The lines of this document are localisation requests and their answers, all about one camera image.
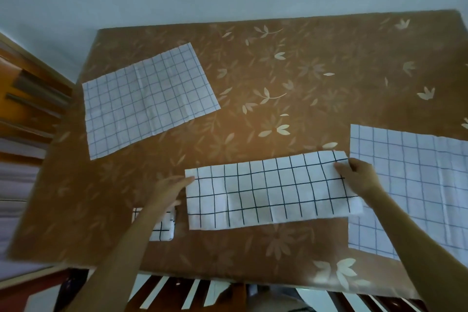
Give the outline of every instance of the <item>person's left arm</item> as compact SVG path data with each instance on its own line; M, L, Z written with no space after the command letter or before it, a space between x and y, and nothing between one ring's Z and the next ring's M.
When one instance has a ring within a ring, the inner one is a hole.
M172 177L156 184L155 193L148 204L98 266L68 306L67 312L119 312L125 309L153 227L162 220L168 208L178 203L179 191L193 180L193 177Z

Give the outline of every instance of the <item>person's left hand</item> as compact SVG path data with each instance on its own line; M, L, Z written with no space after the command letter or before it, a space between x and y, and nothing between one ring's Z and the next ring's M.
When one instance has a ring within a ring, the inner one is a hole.
M179 192L190 185L195 180L195 177L185 178L182 175L171 176L158 181L154 191L150 194L146 207L158 209L168 209L172 206L180 204L177 200Z

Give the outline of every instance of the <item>tablecloth flower print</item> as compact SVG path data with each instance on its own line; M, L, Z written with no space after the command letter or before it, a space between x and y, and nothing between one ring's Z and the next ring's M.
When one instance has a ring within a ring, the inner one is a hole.
M221 105L89 160L81 86L10 256L97 264L155 182L184 169L349 151L350 124L468 139L468 37L455 11L105 29L79 82L190 42ZM151 242L141 269L187 277L416 297L400 262L348 249L347 220L189 231Z

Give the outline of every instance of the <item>person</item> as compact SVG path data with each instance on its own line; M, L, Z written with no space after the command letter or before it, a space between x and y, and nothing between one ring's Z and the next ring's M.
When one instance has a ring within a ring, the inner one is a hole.
M429 311L465 310L468 269L422 231L392 200L383 190L372 165L350 158L349 166L335 163L335 168L374 210ZM174 176L156 184L144 209L79 291L67 312L125 309L153 227L168 208L180 203L179 191L194 179ZM300 303L292 301L277 303L275 297L268 295L252 301L251 311L312 310L301 309Z

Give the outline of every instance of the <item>hand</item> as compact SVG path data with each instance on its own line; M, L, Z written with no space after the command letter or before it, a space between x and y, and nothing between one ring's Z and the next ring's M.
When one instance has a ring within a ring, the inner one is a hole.
M180 201L177 200L179 192L194 180L193 176L185 178L182 175L177 175L158 181L146 206L166 210L179 205Z
M364 200L385 192L371 164L355 158L349 158L348 162L349 166L343 163L334 163L334 166L352 191Z

